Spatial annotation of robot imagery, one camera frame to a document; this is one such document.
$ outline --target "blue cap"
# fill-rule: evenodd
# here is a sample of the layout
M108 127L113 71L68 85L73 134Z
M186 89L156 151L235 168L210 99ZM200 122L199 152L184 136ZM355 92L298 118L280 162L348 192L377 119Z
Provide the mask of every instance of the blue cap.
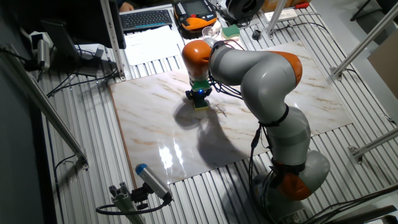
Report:
M136 166L136 173L139 175L147 166L147 164L138 164Z

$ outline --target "keyboard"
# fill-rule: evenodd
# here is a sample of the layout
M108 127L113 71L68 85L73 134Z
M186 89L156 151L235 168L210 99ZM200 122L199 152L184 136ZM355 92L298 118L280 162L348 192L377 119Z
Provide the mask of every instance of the keyboard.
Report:
M172 24L172 18L168 10L133 12L120 15L120 17L122 18L123 31L148 29Z

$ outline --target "person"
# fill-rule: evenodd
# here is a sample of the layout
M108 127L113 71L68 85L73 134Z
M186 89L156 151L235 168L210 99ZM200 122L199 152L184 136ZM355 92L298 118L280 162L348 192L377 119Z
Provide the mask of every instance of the person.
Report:
M125 0L118 0L119 12L133 11L134 7Z

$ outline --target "green object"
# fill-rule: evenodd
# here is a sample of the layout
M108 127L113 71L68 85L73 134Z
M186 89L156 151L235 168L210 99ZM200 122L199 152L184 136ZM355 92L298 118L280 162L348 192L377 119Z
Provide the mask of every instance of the green object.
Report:
M202 81L194 81L193 82L193 86L192 86L192 90L193 91L199 91L199 90L207 90L210 88L209 82L207 81L207 79L202 80Z
M239 28L234 24L227 28L223 28L221 35L224 37L224 39L229 40L233 37L239 37L240 31Z
M194 100L193 101L193 108L195 110L206 110L209 107L205 99Z

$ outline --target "desk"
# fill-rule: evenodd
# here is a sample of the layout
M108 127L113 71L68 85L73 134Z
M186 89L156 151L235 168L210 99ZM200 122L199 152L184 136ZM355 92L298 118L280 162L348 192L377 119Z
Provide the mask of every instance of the desk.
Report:
M315 10L310 6L301 9L300 13L309 11ZM266 25L261 14L257 14L253 23L256 21ZM305 15L295 21L278 23L277 28L301 22L324 24L320 16ZM328 76L329 67L338 65L346 55L330 36L317 27L302 26L276 33L273 40L262 35L259 41L252 41L252 31L253 27L241 30L243 45L248 50L262 50L301 40L354 122L312 137L310 149L320 151L330 160L331 172L321 188L303 201L307 210L306 213L299 213L299 217L304 220L306 215L319 212L330 204L359 198L397 182L395 161L398 161L398 155L394 149L398 148L398 144L395 141L366 154L362 166L352 161L346 151L350 144L363 146L392 130L393 126L380 117L382 113L377 107L378 102L370 97L365 89L366 84L358 76L345 73L341 82L335 82ZM107 56L113 57L110 51ZM133 67L126 65L125 56L122 55L122 58L127 80L184 68L180 57L164 58ZM40 85L47 93L65 77L64 74L43 77ZM72 83L87 79L90 78L77 77ZM120 81L114 79L109 84L117 82ZM71 162L58 168L65 223L127 223L124 217L107 217L95 213L95 207L111 203L108 192L110 185L125 181L130 189L133 186L108 86L95 82L74 86L72 90L57 93L51 101L86 149L90 163L88 171L81 170L78 165L74 166L75 159L70 159ZM71 150L52 128L50 134L55 149L55 162L71 156ZM47 133L46 141L50 155ZM268 152L254 158L256 174L269 170L270 158ZM248 161L243 160L170 184L175 200L171 207L144 217L148 223L263 223L261 216L248 202L247 167ZM147 203L153 208L160 201L156 196L151 196Z

